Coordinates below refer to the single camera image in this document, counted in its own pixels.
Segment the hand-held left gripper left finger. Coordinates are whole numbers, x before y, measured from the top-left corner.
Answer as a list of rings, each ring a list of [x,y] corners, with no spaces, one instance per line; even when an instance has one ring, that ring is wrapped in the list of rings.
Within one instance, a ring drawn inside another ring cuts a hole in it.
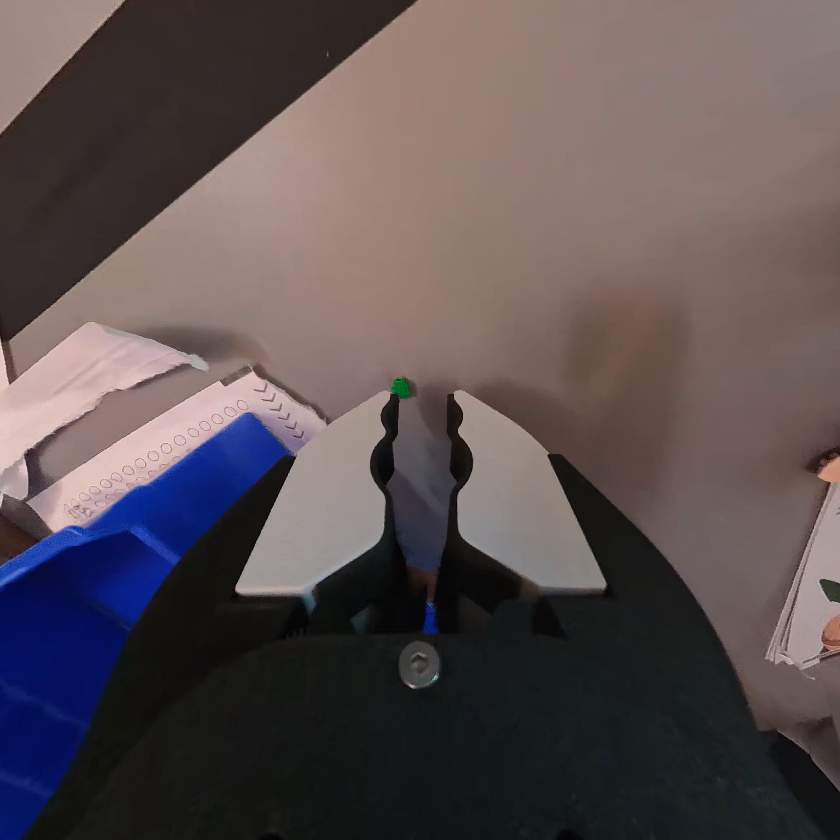
[[[352,618],[399,592],[393,443],[400,399],[379,392],[305,444],[235,585],[239,597],[297,597]]]

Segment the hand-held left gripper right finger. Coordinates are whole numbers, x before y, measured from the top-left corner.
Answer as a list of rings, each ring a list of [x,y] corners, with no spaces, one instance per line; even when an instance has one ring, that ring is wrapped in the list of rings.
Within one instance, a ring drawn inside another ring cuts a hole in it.
[[[455,484],[437,573],[438,627],[459,626],[462,601],[492,614],[504,602],[605,594],[549,451],[463,390],[447,395],[446,429]]]

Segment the grey desk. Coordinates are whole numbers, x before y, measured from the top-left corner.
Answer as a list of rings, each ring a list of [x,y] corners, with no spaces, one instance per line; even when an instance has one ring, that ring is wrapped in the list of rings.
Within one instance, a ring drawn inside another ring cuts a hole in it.
[[[105,397],[33,492],[244,364],[336,419],[410,378],[394,495],[442,548],[445,398],[566,456],[665,553],[761,728],[838,440],[838,2],[2,2],[2,335],[208,363]]]

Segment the white paper bag with circles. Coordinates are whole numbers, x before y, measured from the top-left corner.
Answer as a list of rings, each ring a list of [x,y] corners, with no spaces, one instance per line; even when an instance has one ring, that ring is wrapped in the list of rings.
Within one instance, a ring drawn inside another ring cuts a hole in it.
[[[84,526],[246,414],[257,417],[291,455],[327,426],[313,408],[247,366],[106,448],[28,505],[52,532]]]

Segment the blue plastic bin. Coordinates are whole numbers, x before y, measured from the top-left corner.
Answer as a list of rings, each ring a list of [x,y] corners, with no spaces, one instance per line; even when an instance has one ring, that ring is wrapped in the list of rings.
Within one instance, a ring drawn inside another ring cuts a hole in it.
[[[290,452],[244,415],[86,527],[1,573],[1,838],[22,838],[91,725],[134,625],[184,553]]]

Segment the torn white paper bag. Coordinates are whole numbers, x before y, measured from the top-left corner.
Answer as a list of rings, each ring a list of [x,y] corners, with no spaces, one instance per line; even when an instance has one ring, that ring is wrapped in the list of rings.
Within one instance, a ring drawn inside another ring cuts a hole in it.
[[[127,391],[184,364],[207,371],[199,355],[88,322],[15,381],[2,368],[1,496],[28,495],[27,452],[88,414],[112,392]]]

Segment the plant print instruction booklet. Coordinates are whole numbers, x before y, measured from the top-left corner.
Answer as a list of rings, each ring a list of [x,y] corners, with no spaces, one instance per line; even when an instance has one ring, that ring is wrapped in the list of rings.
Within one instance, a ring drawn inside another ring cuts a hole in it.
[[[828,486],[765,659],[807,670],[839,653],[839,485]]]

